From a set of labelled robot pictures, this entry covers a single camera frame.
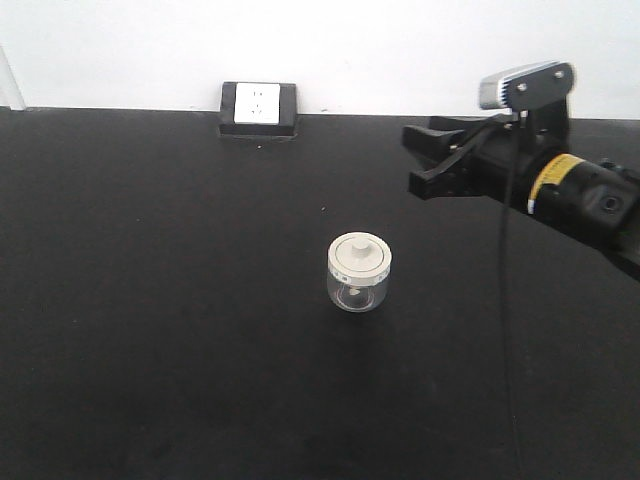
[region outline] white lid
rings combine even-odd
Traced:
[[[377,285],[391,271],[391,250],[375,235],[345,233],[329,246],[329,271],[340,282],[358,287]]]

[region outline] yellow label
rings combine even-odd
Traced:
[[[531,192],[529,192],[527,212],[533,215],[533,211],[536,207],[536,198],[538,198],[538,193],[540,193],[542,185],[560,185],[560,182],[564,180],[564,177],[567,176],[573,167],[582,162],[584,162],[584,160],[581,158],[574,157],[568,153],[563,153],[547,163],[547,165],[538,174],[536,181],[533,182]]]

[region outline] electrical outlet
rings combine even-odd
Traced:
[[[224,82],[220,135],[294,137],[298,107],[293,83]]]
[[[280,121],[280,84],[238,83],[233,121],[277,125]]]

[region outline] outlet mounting box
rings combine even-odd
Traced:
[[[220,134],[292,137],[297,116],[293,83],[224,82]]]

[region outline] robotic arm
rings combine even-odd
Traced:
[[[640,281],[640,172],[571,155],[568,63],[543,62],[485,78],[482,109],[510,108],[482,120],[432,117],[406,126],[403,145],[424,171],[409,191],[435,197],[486,195],[601,251]]]

